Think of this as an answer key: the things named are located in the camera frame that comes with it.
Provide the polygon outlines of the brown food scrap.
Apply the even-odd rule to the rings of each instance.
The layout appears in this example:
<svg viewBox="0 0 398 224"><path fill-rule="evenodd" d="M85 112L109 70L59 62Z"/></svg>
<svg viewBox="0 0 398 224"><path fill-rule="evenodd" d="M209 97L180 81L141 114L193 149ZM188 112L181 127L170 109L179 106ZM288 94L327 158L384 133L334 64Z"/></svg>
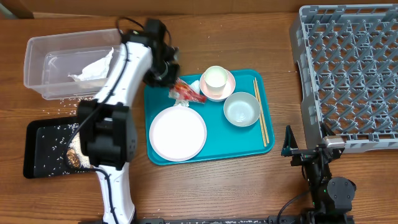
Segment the brown food scrap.
<svg viewBox="0 0 398 224"><path fill-rule="evenodd" d="M67 156L67 164L70 167L76 168L76 169L79 169L81 167L80 159L74 149L69 148L67 150L66 156Z"/></svg>

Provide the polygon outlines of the white cup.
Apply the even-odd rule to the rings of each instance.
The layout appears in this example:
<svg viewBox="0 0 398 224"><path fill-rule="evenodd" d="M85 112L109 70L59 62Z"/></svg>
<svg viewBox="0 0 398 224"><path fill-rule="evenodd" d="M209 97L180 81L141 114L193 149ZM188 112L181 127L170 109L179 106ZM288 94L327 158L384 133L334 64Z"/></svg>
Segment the white cup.
<svg viewBox="0 0 398 224"><path fill-rule="evenodd" d="M222 95L228 81L228 73L221 66L211 66L204 72L205 85L213 95Z"/></svg>

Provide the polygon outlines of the pink saucer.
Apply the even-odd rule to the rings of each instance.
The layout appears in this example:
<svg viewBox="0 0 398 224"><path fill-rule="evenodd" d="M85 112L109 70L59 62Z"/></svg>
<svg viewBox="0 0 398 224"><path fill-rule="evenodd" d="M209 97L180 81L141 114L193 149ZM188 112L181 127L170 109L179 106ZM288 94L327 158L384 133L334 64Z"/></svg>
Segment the pink saucer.
<svg viewBox="0 0 398 224"><path fill-rule="evenodd" d="M212 94L212 92L207 89L204 75L200 77L200 90L209 100L214 102L221 102L227 99L227 97L229 97L234 92L236 88L236 80L230 71L227 70L226 72L228 74L228 80L226 82L226 85L224 86L223 91L221 92L221 95Z"/></svg>

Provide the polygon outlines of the grey-green bowl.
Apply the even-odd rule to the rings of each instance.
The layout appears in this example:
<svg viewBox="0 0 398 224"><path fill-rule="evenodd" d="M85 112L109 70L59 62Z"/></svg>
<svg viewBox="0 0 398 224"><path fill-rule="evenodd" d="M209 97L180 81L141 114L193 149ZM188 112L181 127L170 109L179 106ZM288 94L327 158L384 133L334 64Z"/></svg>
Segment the grey-green bowl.
<svg viewBox="0 0 398 224"><path fill-rule="evenodd" d="M259 119L261 108L255 96L246 92L237 92L225 100L223 113L232 125L244 128Z"/></svg>

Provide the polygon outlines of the grey dishwasher rack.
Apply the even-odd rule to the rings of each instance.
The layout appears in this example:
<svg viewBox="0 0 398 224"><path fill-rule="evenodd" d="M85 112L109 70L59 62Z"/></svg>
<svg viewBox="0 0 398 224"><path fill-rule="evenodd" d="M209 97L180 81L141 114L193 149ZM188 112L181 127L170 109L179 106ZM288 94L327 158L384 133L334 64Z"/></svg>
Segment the grey dishwasher rack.
<svg viewBox="0 0 398 224"><path fill-rule="evenodd" d="M306 144L322 124L347 153L397 148L397 5L302 6L290 27Z"/></svg>

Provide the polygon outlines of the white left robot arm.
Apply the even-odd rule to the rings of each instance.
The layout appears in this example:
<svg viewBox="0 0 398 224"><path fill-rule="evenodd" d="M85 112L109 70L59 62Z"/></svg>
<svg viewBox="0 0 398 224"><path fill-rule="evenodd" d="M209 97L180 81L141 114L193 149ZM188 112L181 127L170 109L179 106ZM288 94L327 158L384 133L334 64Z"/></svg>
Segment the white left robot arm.
<svg viewBox="0 0 398 224"><path fill-rule="evenodd" d="M137 147L131 106L141 83L172 88L180 73L178 49L158 19L148 19L140 30L119 31L120 53L104 87L77 108L82 154L91 166L82 171L98 176L104 204L100 223L134 223L135 206L129 183L129 163Z"/></svg>

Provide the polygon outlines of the red snack wrapper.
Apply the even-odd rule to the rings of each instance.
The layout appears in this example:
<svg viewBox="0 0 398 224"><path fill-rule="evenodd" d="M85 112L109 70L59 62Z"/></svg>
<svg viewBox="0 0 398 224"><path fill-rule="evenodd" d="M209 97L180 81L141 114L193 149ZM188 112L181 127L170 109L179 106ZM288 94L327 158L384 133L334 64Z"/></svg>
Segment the red snack wrapper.
<svg viewBox="0 0 398 224"><path fill-rule="evenodd" d="M206 97L197 93L189 84L178 78L175 85L169 90L169 98L175 100L205 103Z"/></svg>

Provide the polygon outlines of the clear plastic bin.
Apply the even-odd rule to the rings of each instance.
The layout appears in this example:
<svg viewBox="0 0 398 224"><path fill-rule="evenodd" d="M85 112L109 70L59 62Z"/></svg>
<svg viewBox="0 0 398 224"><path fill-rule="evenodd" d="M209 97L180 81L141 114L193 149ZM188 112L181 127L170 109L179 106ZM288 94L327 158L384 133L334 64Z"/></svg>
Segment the clear plastic bin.
<svg viewBox="0 0 398 224"><path fill-rule="evenodd" d="M120 53L116 29L92 30L33 37L27 42L24 60L24 86L46 100L95 95L107 77L75 82L87 65L105 57L114 48L109 72Z"/></svg>

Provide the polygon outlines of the teal plastic tray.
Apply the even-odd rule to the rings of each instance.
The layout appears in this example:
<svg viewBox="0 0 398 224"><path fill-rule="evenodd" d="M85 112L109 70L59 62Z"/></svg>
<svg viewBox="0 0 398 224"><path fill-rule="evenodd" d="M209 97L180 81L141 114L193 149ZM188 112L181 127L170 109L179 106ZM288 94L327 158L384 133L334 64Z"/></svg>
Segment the teal plastic tray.
<svg viewBox="0 0 398 224"><path fill-rule="evenodd" d="M198 112L204 119L207 128L207 138L203 149L195 157L189 159L188 163L265 154L274 147L274 130L261 75L251 69L233 70L231 73L236 80L236 92L246 92L253 95L253 81L257 81L269 143L266 145L263 143L260 122L257 121L249 127L239 128L227 121L221 102L207 100L204 104L190 103L189 107ZM172 165L173 162L161 158L153 150L149 142L149 128L156 115L162 110L173 106L174 103L175 101L169 98L168 89L145 87L144 109L147 156L154 164L159 166Z"/></svg>

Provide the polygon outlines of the large white plate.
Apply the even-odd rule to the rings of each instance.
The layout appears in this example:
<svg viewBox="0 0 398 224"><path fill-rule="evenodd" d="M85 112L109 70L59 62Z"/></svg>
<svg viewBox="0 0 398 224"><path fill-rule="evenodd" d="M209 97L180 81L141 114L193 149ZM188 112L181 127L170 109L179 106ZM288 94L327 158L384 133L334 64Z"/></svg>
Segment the large white plate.
<svg viewBox="0 0 398 224"><path fill-rule="evenodd" d="M203 118L185 106L162 110L149 128L149 142L161 158L182 162L195 157L204 147L207 128Z"/></svg>

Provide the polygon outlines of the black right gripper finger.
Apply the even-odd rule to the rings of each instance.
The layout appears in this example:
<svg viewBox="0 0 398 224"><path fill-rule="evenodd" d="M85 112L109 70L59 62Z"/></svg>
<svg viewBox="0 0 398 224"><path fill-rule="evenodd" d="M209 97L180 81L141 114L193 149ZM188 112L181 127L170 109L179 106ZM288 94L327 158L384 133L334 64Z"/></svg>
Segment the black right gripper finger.
<svg viewBox="0 0 398 224"><path fill-rule="evenodd" d="M323 137L336 135L325 122L322 122L322 124L320 125L320 130Z"/></svg>
<svg viewBox="0 0 398 224"><path fill-rule="evenodd" d="M294 138L294 134L292 132L292 129L290 125L286 126L285 129L285 139L284 139L284 145L282 146L282 151L281 155L282 156L292 156L294 150L298 150L298 145L297 142Z"/></svg>

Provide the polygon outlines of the black tray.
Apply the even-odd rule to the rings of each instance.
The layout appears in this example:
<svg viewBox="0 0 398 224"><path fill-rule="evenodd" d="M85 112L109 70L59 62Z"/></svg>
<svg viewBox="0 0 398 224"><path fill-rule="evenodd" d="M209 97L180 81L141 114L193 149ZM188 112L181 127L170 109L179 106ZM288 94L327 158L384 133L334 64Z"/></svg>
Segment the black tray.
<svg viewBox="0 0 398 224"><path fill-rule="evenodd" d="M26 129L23 175L26 179L54 177L88 172L67 164L67 150L80 130L76 116L41 119L30 122Z"/></svg>

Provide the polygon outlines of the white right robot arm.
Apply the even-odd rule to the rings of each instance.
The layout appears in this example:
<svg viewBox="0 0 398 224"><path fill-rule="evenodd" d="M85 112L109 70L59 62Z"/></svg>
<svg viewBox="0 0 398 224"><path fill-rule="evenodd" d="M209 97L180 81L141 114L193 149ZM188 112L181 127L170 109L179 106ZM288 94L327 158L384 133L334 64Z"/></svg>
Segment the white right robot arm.
<svg viewBox="0 0 398 224"><path fill-rule="evenodd" d="M277 223L354 223L347 213L352 210L356 184L345 177L333 177L329 163L341 157L345 141L325 123L323 138L313 149L299 149L291 127L285 129L281 155L291 157L290 165L300 166L308 190L289 200L278 212ZM283 216L283 211L296 200L311 195L312 208L304 208L297 216Z"/></svg>

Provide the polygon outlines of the pile of rice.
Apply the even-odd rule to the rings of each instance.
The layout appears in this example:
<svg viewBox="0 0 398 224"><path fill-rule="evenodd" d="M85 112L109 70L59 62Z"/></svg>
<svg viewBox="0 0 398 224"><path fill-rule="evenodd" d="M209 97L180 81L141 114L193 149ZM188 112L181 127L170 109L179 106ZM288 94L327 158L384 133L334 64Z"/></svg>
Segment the pile of rice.
<svg viewBox="0 0 398 224"><path fill-rule="evenodd" d="M73 140L72 143L70 144L70 149L73 149L75 151L75 154L77 155L80 165L84 168L90 168L90 160L88 156L85 156L82 151L81 151L81 144L80 144L80 137L77 134Z"/></svg>

